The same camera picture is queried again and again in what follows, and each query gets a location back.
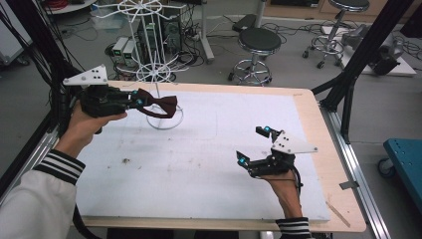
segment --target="black pole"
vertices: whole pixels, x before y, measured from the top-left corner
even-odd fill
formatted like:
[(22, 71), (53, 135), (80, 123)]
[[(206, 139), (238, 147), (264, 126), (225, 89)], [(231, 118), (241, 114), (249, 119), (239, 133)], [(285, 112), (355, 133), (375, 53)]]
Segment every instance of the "black pole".
[(344, 101), (343, 117), (341, 119), (341, 135), (347, 143), (349, 143), (348, 128), (354, 85), (363, 69), (367, 66), (372, 57), (376, 56), (379, 47), (394, 29), (413, 1), (414, 0), (388, 0), (344, 70), (336, 78), (312, 89), (313, 93), (316, 95), (331, 88), (328, 96), (320, 102), (320, 105), (333, 112), (336, 111), (341, 100), (347, 96), (346, 101)]

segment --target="stool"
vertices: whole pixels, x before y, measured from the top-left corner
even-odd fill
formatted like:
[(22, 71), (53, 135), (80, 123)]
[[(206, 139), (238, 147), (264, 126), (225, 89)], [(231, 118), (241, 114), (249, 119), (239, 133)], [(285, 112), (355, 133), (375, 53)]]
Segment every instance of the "stool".
[(269, 83), (273, 79), (270, 69), (265, 63), (258, 61), (258, 58), (266, 58), (279, 51), (282, 45), (280, 37), (267, 29), (249, 28), (239, 34), (239, 45), (252, 53), (252, 59), (236, 64), (229, 74), (229, 81), (236, 77), (239, 79), (239, 85), (243, 82), (261, 86), (263, 83)]
[(310, 50), (317, 49), (320, 52), (323, 52), (323, 59), (320, 61), (316, 67), (321, 69), (325, 63), (325, 58), (328, 55), (337, 56), (335, 61), (336, 66), (341, 65), (341, 59), (343, 57), (343, 46), (341, 43), (336, 40), (335, 34), (337, 33), (338, 27), (341, 24), (341, 19), (344, 16), (346, 11), (348, 12), (363, 12), (369, 7), (368, 0), (328, 0), (328, 2), (340, 9), (340, 12), (335, 16), (337, 21), (332, 27), (328, 35), (319, 35), (312, 39), (311, 45), (307, 47), (302, 56), (307, 58), (310, 54)]

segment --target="human hand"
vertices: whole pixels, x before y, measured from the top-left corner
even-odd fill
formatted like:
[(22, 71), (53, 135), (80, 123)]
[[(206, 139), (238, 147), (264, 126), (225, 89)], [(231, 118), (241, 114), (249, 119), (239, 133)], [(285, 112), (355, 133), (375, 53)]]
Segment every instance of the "human hand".
[(111, 120), (120, 120), (127, 113), (103, 118), (92, 118), (82, 111), (79, 101), (76, 102), (68, 129), (60, 138), (55, 149), (76, 158), (81, 150), (87, 146), (100, 128)]
[(261, 178), (270, 183), (279, 198), (286, 218), (303, 217), (296, 177), (291, 170), (282, 174), (261, 176)]

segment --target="white 3d-printed part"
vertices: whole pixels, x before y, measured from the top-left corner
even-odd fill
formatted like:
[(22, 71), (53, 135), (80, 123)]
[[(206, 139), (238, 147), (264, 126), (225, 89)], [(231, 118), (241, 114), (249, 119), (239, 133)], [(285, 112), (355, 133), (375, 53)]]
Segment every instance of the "white 3d-printed part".
[(63, 84), (65, 86), (106, 85), (106, 66), (100, 65), (74, 77), (65, 78)]
[(280, 132), (280, 135), (273, 143), (272, 149), (288, 154), (317, 151), (317, 147), (297, 137), (294, 137), (291, 134), (286, 133), (284, 130)]

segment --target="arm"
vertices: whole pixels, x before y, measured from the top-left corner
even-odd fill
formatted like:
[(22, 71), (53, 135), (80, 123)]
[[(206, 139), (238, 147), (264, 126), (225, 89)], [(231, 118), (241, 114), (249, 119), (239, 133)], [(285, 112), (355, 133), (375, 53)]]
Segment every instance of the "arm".
[(270, 183), (285, 212), (286, 219), (276, 221), (282, 232), (281, 239), (311, 238), (310, 225), (302, 213), (293, 172), (290, 170), (287, 173), (266, 175), (262, 178)]
[(0, 238), (66, 238), (75, 209), (75, 184), (85, 167), (76, 157), (96, 131), (125, 116), (94, 119), (77, 104), (56, 147), (5, 198), (0, 207)]

